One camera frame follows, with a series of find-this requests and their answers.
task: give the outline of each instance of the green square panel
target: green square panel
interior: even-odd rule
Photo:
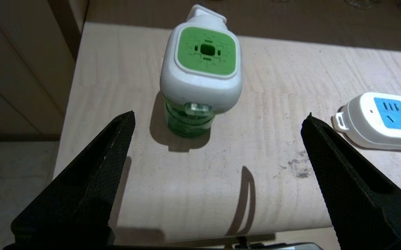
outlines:
[[[180,35],[177,59],[189,69],[229,75],[236,68],[236,44],[225,33],[187,27]]]

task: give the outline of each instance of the white power strip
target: white power strip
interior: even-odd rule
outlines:
[[[368,92],[332,117],[334,128],[359,146],[401,150],[401,96]]]

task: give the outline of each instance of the table surface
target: table surface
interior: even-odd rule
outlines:
[[[237,105],[216,117],[210,133],[188,140],[164,125],[159,76],[169,28],[196,1],[146,2],[151,8],[143,1],[91,1],[54,176],[111,119],[133,110],[136,127],[110,220],[117,239],[331,226],[301,124],[310,112],[330,123],[364,92],[401,95],[396,6],[201,1],[228,16],[238,34],[244,84]],[[401,188],[401,152],[358,150]]]

